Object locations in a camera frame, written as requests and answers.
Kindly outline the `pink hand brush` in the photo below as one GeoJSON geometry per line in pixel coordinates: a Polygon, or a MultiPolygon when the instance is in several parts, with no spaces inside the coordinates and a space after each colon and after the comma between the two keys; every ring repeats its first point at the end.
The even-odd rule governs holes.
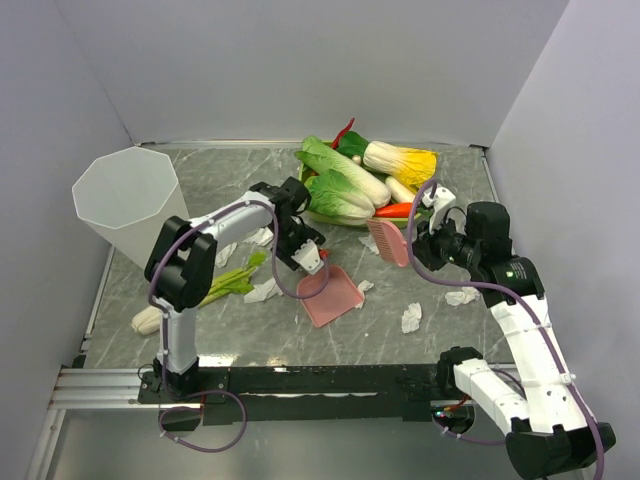
{"type": "Polygon", "coordinates": [[[402,268],[409,264],[406,239],[395,224],[387,220],[369,219],[366,225],[385,262],[402,268]]]}

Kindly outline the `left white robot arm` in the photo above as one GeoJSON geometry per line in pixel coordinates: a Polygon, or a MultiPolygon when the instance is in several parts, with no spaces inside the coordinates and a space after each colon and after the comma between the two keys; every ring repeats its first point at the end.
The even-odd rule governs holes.
{"type": "Polygon", "coordinates": [[[199,387],[197,307],[211,288],[219,249],[265,227],[273,233],[272,275],[284,294],[306,300],[328,286],[329,264],[319,249],[325,237],[300,218],[310,202],[311,194],[303,183],[289,177],[280,186],[257,183],[236,201],[206,216],[191,220],[172,216],[164,222],[144,276],[150,283],[149,304],[162,312],[160,348],[153,369],[172,400],[187,401],[199,387]],[[321,285],[307,294],[287,290],[278,277],[277,261],[309,275],[322,271],[321,285]]]}

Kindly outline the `pink plastic dustpan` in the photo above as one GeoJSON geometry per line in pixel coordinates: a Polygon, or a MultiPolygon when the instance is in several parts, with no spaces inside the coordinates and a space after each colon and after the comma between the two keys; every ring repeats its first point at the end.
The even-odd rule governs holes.
{"type": "Polygon", "coordinates": [[[364,294],[339,266],[329,267],[327,285],[315,296],[302,299],[304,310],[316,328],[322,328],[365,300],[364,294]]]}

